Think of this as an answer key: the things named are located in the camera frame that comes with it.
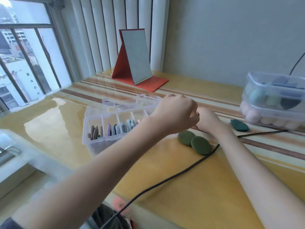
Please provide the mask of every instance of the forearm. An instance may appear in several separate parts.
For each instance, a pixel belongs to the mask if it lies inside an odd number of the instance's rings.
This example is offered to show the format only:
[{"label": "forearm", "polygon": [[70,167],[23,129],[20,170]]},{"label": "forearm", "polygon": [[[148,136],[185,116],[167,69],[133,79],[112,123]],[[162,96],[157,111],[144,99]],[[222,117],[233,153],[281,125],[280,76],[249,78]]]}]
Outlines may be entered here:
[{"label": "forearm", "polygon": [[26,229],[79,228],[131,166],[164,136],[152,118],[144,119],[64,182],[17,211],[13,219]]},{"label": "forearm", "polygon": [[265,228],[303,228],[304,202],[270,172],[229,128],[221,128],[215,136]]}]

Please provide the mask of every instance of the cable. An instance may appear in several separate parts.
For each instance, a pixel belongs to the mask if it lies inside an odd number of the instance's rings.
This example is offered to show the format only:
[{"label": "cable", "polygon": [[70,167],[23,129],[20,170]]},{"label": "cable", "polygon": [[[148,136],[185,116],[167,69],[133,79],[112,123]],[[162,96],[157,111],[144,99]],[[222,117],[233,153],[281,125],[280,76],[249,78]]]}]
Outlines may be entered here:
[{"label": "cable", "polygon": [[294,68],[296,67],[296,65],[298,65],[298,63],[299,63],[299,61],[301,61],[301,59],[304,57],[304,55],[305,55],[305,52],[304,52],[304,54],[299,58],[299,60],[296,62],[296,64],[293,66],[293,68],[291,69],[291,71],[290,71],[290,73],[289,73],[289,75],[291,75],[292,74],[292,72],[293,72],[293,70],[294,70]]},{"label": "cable", "polygon": [[[270,132],[255,132],[255,133],[250,133],[250,134],[244,134],[244,135],[239,135],[237,136],[238,138],[241,137],[248,137],[248,136],[254,136],[254,135],[264,135],[264,134],[272,134],[272,133],[279,133],[279,132],[287,132],[288,130],[277,130],[277,131],[270,131]],[[216,147],[206,156],[204,156],[203,158],[199,159],[198,161],[196,161],[194,164],[192,164],[191,166],[189,166],[188,168],[182,170],[179,173],[174,174],[173,176],[166,178],[165,180],[143,190],[142,192],[140,192],[139,194],[137,194],[132,200],[130,200],[120,211],[116,212],[110,219],[108,219],[108,221],[101,227],[101,229],[104,229],[117,215],[119,215],[120,213],[122,213],[130,204],[133,203],[134,200],[136,200],[138,197],[140,197],[142,194],[162,185],[163,183],[178,177],[179,175],[188,172],[190,169],[194,168],[196,165],[198,165],[199,163],[201,163],[202,161],[204,161],[205,159],[207,159],[208,157],[210,157],[212,154],[215,153],[215,151],[218,149],[220,145],[217,144]]]}]

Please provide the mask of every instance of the clear plastic container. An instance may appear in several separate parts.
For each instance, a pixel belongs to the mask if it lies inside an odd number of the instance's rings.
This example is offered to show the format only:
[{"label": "clear plastic container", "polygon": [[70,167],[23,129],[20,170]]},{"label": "clear plastic container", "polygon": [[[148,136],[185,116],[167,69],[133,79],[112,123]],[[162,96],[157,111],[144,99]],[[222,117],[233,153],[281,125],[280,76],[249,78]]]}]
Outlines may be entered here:
[{"label": "clear plastic container", "polygon": [[240,109],[249,123],[295,130],[305,122],[305,78],[250,72]]},{"label": "clear plastic container", "polygon": [[[141,121],[154,111],[160,100],[159,96],[140,94],[131,100],[104,99],[100,108],[88,106],[84,118],[82,143],[87,146],[90,155],[95,156],[127,134],[123,132],[120,122],[126,124],[128,119],[134,122]],[[108,124],[117,125],[119,134],[108,136]],[[89,138],[92,126],[98,127],[100,138]]]}]

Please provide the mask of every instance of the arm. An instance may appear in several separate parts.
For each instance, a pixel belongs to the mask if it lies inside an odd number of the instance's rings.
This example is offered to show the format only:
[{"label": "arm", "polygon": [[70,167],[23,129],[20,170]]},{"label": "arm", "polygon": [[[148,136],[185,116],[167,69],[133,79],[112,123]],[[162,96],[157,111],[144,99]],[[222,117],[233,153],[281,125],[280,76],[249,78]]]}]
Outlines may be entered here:
[{"label": "arm", "polygon": [[151,116],[122,139],[12,218],[25,229],[79,228],[147,150],[199,121],[196,109],[196,102],[184,96],[165,97]]},{"label": "arm", "polygon": [[221,145],[235,175],[266,229],[304,228],[305,203],[270,172],[215,113],[198,108],[198,128]]}]

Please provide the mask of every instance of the dark sleeve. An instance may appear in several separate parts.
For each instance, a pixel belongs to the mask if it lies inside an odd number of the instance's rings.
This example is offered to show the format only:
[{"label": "dark sleeve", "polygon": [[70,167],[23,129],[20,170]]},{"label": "dark sleeve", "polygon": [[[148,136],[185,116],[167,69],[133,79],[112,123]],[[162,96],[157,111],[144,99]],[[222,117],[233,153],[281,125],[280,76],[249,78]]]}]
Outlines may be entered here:
[{"label": "dark sleeve", "polygon": [[0,229],[22,229],[12,218],[8,218],[0,226]]}]

